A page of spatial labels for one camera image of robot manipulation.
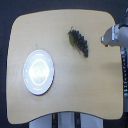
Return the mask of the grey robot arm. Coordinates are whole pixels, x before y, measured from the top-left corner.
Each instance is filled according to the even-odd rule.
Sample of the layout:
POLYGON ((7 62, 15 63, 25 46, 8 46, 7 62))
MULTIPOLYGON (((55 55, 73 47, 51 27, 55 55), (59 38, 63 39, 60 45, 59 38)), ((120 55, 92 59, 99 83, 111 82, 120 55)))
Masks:
POLYGON ((121 46, 128 48, 128 8, 119 24, 110 27, 101 37, 104 46, 121 46))

